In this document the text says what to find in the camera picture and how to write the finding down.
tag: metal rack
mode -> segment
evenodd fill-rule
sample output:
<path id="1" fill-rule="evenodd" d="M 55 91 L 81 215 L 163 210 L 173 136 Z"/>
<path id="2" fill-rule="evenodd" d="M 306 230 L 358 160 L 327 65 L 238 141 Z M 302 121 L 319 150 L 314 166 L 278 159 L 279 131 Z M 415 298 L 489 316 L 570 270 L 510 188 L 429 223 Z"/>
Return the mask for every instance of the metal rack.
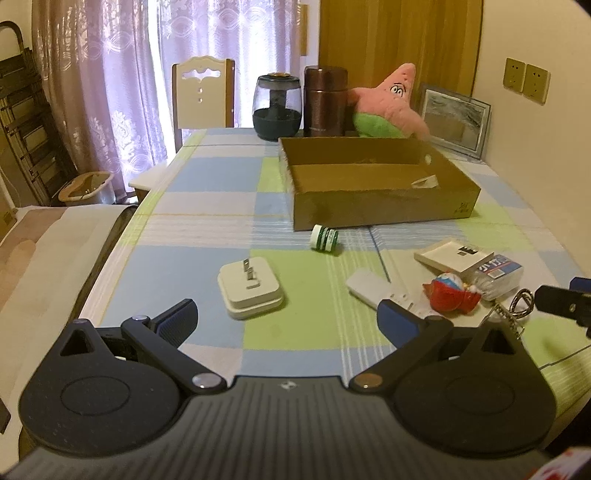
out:
<path id="1" fill-rule="evenodd" d="M 76 167 L 61 141 L 20 28 L 11 21 L 0 22 L 3 28 L 14 31 L 21 54 L 0 61 L 2 132 L 39 205 L 56 205 L 57 194 L 76 176 Z"/>

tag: power outlet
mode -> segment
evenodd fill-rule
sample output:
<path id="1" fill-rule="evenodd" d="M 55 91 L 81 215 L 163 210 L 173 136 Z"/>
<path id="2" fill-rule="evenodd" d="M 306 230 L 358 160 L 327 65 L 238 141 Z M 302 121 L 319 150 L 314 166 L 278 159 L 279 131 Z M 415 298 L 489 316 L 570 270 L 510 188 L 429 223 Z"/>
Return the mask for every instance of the power outlet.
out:
<path id="1" fill-rule="evenodd" d="M 523 94 L 541 105 L 546 103 L 548 96 L 548 87 L 550 85 L 550 72 L 528 65 L 525 68 L 525 82 L 523 84 Z"/>
<path id="2" fill-rule="evenodd" d="M 507 59 L 503 85 L 509 90 L 521 93 L 525 79 L 525 63 L 519 60 Z"/>

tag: red toy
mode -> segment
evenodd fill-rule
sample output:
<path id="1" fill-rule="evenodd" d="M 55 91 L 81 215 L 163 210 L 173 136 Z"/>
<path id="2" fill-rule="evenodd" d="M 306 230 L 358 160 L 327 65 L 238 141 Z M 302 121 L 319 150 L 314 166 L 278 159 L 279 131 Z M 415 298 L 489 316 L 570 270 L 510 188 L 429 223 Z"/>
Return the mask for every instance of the red toy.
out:
<path id="1" fill-rule="evenodd" d="M 423 290 L 431 303 L 431 308 L 439 313 L 460 310 L 470 313 L 482 298 L 475 286 L 465 285 L 453 273 L 443 273 L 431 283 L 424 283 Z"/>

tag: pink starfish plush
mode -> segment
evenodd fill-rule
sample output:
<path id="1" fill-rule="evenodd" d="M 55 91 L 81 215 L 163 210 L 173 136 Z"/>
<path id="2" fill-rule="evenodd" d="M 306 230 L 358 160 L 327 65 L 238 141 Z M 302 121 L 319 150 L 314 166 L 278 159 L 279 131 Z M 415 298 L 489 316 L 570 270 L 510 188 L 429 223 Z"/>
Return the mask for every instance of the pink starfish plush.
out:
<path id="1" fill-rule="evenodd" d="M 376 88 L 349 90 L 349 104 L 355 105 L 354 122 L 360 135 L 410 137 L 414 134 L 421 140 L 429 137 L 427 124 L 410 108 L 415 75 L 415 66 L 405 63 Z M 396 128 L 385 128 L 384 122 L 374 116 L 387 120 Z"/>

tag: checkered tablecloth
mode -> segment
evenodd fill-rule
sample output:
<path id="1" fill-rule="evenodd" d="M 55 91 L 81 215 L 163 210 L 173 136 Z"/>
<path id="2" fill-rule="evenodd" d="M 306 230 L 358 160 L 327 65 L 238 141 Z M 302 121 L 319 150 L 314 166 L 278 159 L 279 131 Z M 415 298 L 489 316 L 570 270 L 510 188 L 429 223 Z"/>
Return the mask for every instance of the checkered tablecloth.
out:
<path id="1" fill-rule="evenodd" d="M 522 286 L 567 286 L 581 272 L 534 212 L 488 166 L 455 160 L 482 188 L 471 218 L 340 232 L 338 256 L 311 251 L 293 232 L 277 144 L 251 129 L 195 132 L 142 202 L 85 305 L 95 325 L 155 316 L 184 298 L 199 325 L 181 350 L 227 380 L 235 375 L 340 375 L 344 382 L 393 351 L 375 312 L 349 295 L 345 280 L 366 267 L 427 306 L 421 283 L 433 275 L 413 251 L 450 236 L 492 249 L 525 267 Z M 285 291 L 283 307 L 231 319 L 217 274 L 224 264 L 262 256 Z M 483 307 L 457 325 L 477 325 Z M 591 388 L 591 349 L 574 322 L 534 312 L 524 343 L 552 386 L 561 413 Z"/>

